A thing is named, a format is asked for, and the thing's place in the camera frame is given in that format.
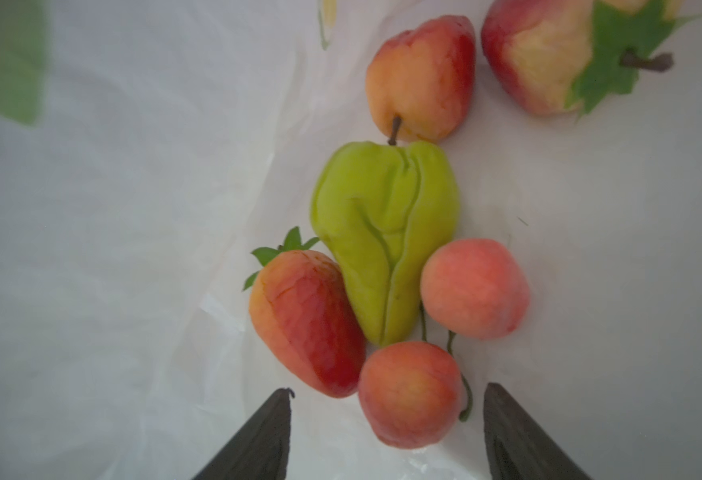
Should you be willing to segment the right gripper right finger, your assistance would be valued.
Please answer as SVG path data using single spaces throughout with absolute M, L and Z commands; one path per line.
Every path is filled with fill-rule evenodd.
M 483 419 L 493 480 L 590 480 L 499 383 L 485 389 Z

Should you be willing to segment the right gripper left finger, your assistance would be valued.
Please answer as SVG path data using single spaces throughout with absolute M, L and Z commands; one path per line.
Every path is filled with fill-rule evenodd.
M 290 388 L 275 390 L 194 480 L 285 480 L 292 425 Z

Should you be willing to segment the peach cherry front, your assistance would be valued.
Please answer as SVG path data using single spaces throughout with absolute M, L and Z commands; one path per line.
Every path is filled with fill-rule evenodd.
M 383 444 L 415 450 L 441 442 L 467 421 L 474 394 L 455 358 L 455 333 L 445 347 L 412 340 L 381 348 L 366 360 L 358 397 Z

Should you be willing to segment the white plastic bag fruit print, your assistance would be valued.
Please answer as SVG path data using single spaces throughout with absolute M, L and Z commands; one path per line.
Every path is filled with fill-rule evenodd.
M 356 398 L 253 331 L 252 252 L 312 233 L 327 157 L 380 141 L 366 67 L 485 1 L 0 1 L 0 479 L 189 479 L 277 388 L 291 479 L 486 479 L 483 418 L 381 444 Z M 702 479 L 702 1 L 675 67 L 591 114 L 535 117 L 484 60 L 445 141 L 460 234 L 532 289 L 511 336 L 460 338 L 595 479 Z

